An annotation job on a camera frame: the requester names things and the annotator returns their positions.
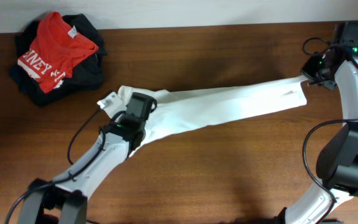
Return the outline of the white robot print t-shirt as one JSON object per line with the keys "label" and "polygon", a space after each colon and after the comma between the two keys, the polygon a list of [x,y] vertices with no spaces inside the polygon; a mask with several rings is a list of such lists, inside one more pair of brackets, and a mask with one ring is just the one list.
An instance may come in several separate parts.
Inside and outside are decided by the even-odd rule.
{"label": "white robot print t-shirt", "polygon": [[248,86],[188,91],[152,91],[121,86],[118,96],[128,103],[133,93],[157,100],[157,109],[145,124],[144,146],[173,134],[284,111],[307,104],[301,88],[304,77]]}

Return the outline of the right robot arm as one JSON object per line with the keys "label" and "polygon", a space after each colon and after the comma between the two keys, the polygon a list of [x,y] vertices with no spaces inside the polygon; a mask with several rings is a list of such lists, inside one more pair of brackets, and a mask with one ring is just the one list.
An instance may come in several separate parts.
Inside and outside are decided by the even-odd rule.
{"label": "right robot arm", "polygon": [[[313,183],[297,202],[273,218],[274,223],[328,223],[327,216],[335,208],[358,197],[358,22],[337,24],[332,40],[325,43],[324,50],[309,53],[301,74],[310,85],[339,89],[342,119],[318,124],[306,135],[302,159]],[[342,128],[321,150],[312,172],[306,158],[309,138],[331,124]]]}

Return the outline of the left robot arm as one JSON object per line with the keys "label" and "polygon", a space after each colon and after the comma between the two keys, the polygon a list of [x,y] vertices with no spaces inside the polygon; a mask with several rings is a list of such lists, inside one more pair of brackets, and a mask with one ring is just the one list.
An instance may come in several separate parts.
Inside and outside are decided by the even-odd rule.
{"label": "left robot arm", "polygon": [[145,138],[145,124],[157,108],[149,95],[133,93],[124,111],[99,129],[96,142],[71,167],[50,181],[35,179],[17,201],[18,223],[87,224],[90,197],[107,175]]}

